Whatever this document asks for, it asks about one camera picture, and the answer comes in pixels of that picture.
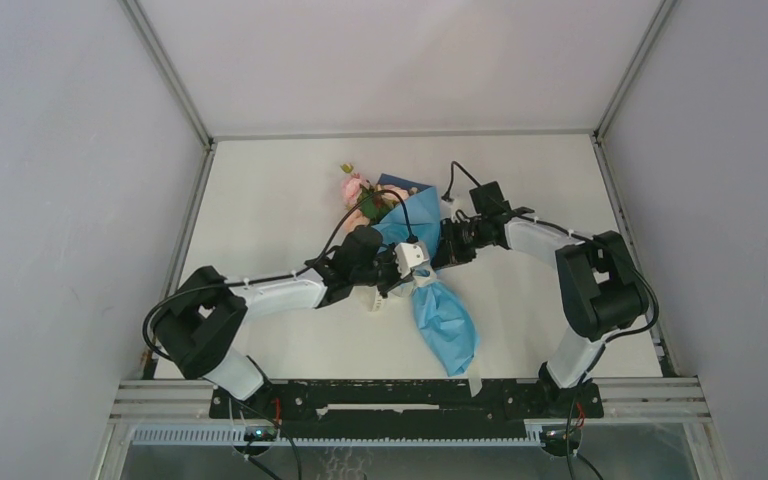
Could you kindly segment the pink rose stem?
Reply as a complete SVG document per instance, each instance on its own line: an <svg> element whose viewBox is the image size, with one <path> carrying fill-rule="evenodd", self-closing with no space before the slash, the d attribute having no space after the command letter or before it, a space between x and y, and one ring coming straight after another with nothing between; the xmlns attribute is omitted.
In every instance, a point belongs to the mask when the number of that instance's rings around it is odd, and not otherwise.
<svg viewBox="0 0 768 480"><path fill-rule="evenodd" d="M360 210L353 211L343 223L343 227L346 233L351 233L358 227L367 226L370 224L370 219L366 217Z"/></svg>
<svg viewBox="0 0 768 480"><path fill-rule="evenodd" d="M399 203L402 201L406 201L412 195L417 194L419 192L417 187L409 187L405 189L395 185L383 185L381 187L381 191L383 192L383 198L386 201L392 202L392 203Z"/></svg>
<svg viewBox="0 0 768 480"><path fill-rule="evenodd" d="M346 210L360 210L370 221L375 219L377 207L372 194L375 186L360 174L351 163L340 166L345 177L341 183L341 195Z"/></svg>

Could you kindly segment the blue wrapping paper sheet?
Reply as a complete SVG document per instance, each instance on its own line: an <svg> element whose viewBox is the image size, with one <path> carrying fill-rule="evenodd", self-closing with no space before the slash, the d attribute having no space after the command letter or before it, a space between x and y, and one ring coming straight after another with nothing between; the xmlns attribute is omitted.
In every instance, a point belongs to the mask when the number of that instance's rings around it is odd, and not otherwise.
<svg viewBox="0 0 768 480"><path fill-rule="evenodd" d="M439 252L441 239L440 199L437 189L393 175L383 174L379 183L386 189L417 189L405 201L408 212L395 206L374 228L383 243L404 242L408 228L423 242L430 256ZM415 324L426 345L450 377L466 373L480 337L462 300L441 280L418 286L410 294Z"/></svg>

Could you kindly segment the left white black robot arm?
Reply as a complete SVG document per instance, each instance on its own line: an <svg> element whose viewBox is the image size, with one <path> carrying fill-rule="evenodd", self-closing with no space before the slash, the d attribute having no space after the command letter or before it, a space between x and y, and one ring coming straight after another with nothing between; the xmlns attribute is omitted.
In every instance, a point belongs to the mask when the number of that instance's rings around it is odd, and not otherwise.
<svg viewBox="0 0 768 480"><path fill-rule="evenodd" d="M324 308L346 299L357 286L386 296L411 280L427 259L427 249L415 235L387 244L375 228L358 227L297 272L234 280L212 266L201 267L149 311L144 338L184 378L211 382L246 415L258 417L270 409L273 392L257 364L234 345L245 321Z"/></svg>

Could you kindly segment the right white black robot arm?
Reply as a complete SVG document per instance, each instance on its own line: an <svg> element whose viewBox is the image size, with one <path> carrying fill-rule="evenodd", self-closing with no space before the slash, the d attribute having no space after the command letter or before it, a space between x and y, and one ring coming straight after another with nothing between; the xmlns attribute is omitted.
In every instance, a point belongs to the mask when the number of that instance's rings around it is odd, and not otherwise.
<svg viewBox="0 0 768 480"><path fill-rule="evenodd" d="M497 246L553 268L568 324L559 346L539 371L539 406L565 415L578 400L608 343L637 334L635 321L655 311L656 296L615 231L586 236L525 214L444 219L434 268L471 262L479 249Z"/></svg>

